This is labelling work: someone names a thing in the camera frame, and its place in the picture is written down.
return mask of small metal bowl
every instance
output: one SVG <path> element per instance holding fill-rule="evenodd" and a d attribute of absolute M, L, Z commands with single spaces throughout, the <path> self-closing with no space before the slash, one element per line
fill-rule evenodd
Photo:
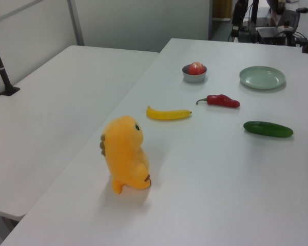
<path fill-rule="evenodd" d="M 205 79 L 205 74 L 206 74 L 206 71 L 207 71 L 206 66 L 204 66 L 205 72 L 202 73 L 202 74 L 199 74 L 199 75 L 190 75 L 190 74 L 188 74 L 189 66 L 190 66 L 190 64 L 186 65 L 182 69 L 183 74 L 184 74 L 184 80 L 186 80 L 187 82 L 190 82 L 190 83 L 197 83 L 197 82 L 201 82 L 201 81 L 203 81 Z"/>

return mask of light green plate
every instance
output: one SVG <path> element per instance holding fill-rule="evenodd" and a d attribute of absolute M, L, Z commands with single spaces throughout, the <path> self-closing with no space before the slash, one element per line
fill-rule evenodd
<path fill-rule="evenodd" d="M 285 75 L 271 67 L 255 66 L 240 72 L 241 82 L 254 89 L 270 90 L 285 83 Z"/>

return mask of red pepper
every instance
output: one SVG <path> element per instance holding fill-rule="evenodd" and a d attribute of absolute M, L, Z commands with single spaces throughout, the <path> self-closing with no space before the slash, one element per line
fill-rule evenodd
<path fill-rule="evenodd" d="M 196 104 L 199 101 L 206 101 L 209 105 L 213 104 L 230 108 L 238 108 L 240 106 L 240 103 L 238 101 L 230 99 L 228 96 L 225 95 L 209 95 L 204 99 L 198 100 Z"/>

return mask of cucumber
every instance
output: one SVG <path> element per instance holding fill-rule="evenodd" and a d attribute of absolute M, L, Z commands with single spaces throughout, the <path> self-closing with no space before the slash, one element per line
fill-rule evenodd
<path fill-rule="evenodd" d="M 290 137 L 293 134 L 288 127 L 264 121 L 248 121 L 243 127 L 248 132 L 270 137 Z"/>

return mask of yellow plush toy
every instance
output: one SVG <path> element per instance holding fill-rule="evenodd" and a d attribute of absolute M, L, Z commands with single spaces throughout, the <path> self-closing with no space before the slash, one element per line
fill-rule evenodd
<path fill-rule="evenodd" d="M 112 175 L 112 187 L 120 194 L 123 185 L 145 189 L 151 185 L 149 165 L 140 147 L 143 132 L 130 116 L 112 120 L 101 136 L 100 148 Z"/>

